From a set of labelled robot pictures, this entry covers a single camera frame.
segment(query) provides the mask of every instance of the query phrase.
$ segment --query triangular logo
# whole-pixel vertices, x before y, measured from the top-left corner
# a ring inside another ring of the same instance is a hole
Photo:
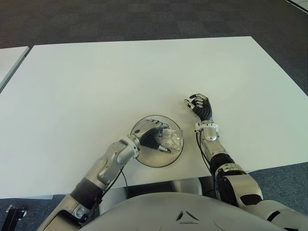
[[[181,211],[176,221],[178,224],[199,224],[199,219],[187,211]]]

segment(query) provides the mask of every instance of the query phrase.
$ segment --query white desk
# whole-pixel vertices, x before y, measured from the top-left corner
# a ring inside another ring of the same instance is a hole
[[[29,47],[0,49],[0,89],[22,61],[22,58],[28,50]]]
[[[110,143],[154,114],[182,128],[183,153],[164,168],[132,159],[128,184],[209,175],[199,120],[183,103],[198,92],[244,169],[308,161],[308,97],[251,37],[39,45],[0,96],[0,197],[71,192]]]

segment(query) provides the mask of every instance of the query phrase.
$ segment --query floor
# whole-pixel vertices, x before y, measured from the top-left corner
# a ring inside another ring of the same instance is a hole
[[[308,12],[308,0],[289,0],[297,4],[297,6],[302,7],[304,10]]]
[[[1,0],[0,48],[51,43],[252,36],[308,94],[308,14],[284,0]],[[308,163],[251,173],[265,199],[308,214]],[[63,198],[1,199],[28,207],[32,231]]]

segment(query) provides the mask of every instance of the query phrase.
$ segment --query wire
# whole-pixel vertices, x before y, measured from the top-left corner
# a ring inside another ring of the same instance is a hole
[[[205,194],[208,194],[208,193],[210,193],[210,192],[212,192],[212,191],[214,191],[215,189],[211,189],[211,190],[208,190],[208,191],[206,191],[205,193],[203,193],[204,195]]]
[[[125,185],[126,185],[126,196],[128,197],[128,185],[127,185],[127,181],[126,181],[126,177],[124,175],[124,172],[120,169],[120,172],[122,173],[124,180],[125,180]]]
[[[202,148],[201,148],[201,133],[199,133],[199,140],[198,140],[198,133],[196,133],[196,141],[197,141],[197,145],[198,145],[198,147],[200,149],[200,152],[201,152],[201,157],[202,157],[202,159],[203,159],[203,161],[204,161],[208,171],[211,172],[210,168],[208,166],[209,165],[209,161],[208,161],[206,155],[204,154],[204,152],[202,151]],[[216,195],[216,182],[215,182],[215,178],[213,176],[212,176],[212,178],[213,178],[213,187],[214,187],[214,189],[212,189],[212,190],[215,192],[215,198],[217,199],[217,195]]]
[[[211,172],[210,169],[209,169],[209,166],[208,166],[207,157],[206,157],[206,155],[204,154],[204,152],[202,151],[202,148],[201,148],[201,134],[199,135],[199,141],[200,141],[200,142],[199,142],[199,141],[198,141],[198,133],[196,133],[196,141],[197,141],[197,145],[198,145],[198,147],[199,147],[199,149],[200,149],[200,152],[201,152],[201,157],[202,157],[202,159],[203,159],[203,161],[204,161],[204,163],[205,163],[205,165],[206,165],[208,171]]]
[[[118,175],[116,176],[116,178],[112,181],[112,183],[109,185],[109,187],[103,192],[102,194],[102,198],[106,195],[106,193],[111,189],[111,187],[114,185],[114,183],[116,182],[116,180],[119,178],[123,168],[120,169],[120,172],[118,173]],[[94,220],[94,217],[95,217],[95,213],[96,213],[96,210],[99,206],[99,204],[101,203],[100,202],[97,202],[94,207],[93,207],[93,211],[92,211],[92,217],[91,217],[91,221]]]

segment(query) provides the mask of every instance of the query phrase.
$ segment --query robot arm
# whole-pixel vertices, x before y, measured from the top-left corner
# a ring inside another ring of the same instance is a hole
[[[219,142],[218,125],[212,120],[209,100],[202,94],[184,100],[201,119],[195,131],[200,134],[200,147],[210,166],[210,172],[218,185],[222,201],[268,220],[286,230],[304,230],[307,217],[272,200],[263,200],[258,183],[248,175]]]
[[[94,207],[100,204],[124,165],[132,157],[138,157],[140,145],[169,152],[169,149],[157,143],[154,138],[168,127],[158,120],[147,120],[135,128],[132,135],[111,144],[76,188],[45,219],[38,231],[79,230]]]

